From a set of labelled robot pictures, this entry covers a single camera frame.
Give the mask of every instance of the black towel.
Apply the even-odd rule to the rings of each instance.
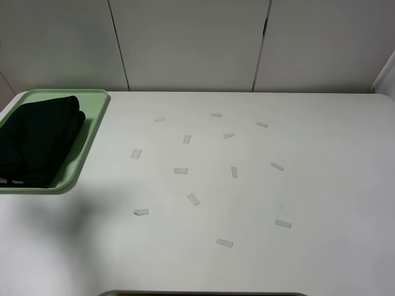
[[[85,120],[79,109],[75,96],[18,107],[0,128],[0,186],[49,186]]]

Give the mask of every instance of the black cloth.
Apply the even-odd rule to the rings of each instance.
[[[75,96],[18,107],[0,128],[0,186],[48,187],[84,121]]]

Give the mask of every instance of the green tray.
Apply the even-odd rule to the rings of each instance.
[[[80,110],[86,119],[81,127],[74,145],[72,146],[63,165],[57,172],[48,188],[10,188],[0,187],[0,193],[5,194],[60,194],[69,190],[77,182],[83,163],[88,155],[94,136],[109,103],[109,96],[102,89],[36,89],[28,91],[19,99],[13,108],[0,121],[0,127],[19,106],[31,102],[39,102],[57,97],[76,96],[80,101]]]

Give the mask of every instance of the cabinet door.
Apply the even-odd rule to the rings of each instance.
[[[14,98],[14,92],[8,86],[6,80],[0,72],[0,112]]]
[[[268,0],[110,0],[131,90],[251,91]]]
[[[127,90],[106,0],[1,0],[0,68],[16,93]]]
[[[394,0],[273,0],[255,91],[369,92],[395,49]]]

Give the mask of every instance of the white table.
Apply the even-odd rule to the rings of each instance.
[[[72,190],[0,195],[0,295],[394,293],[395,103],[388,97],[110,95]],[[228,133],[235,136],[224,139]],[[143,151],[138,160],[133,149]],[[149,215],[133,214],[142,208]]]

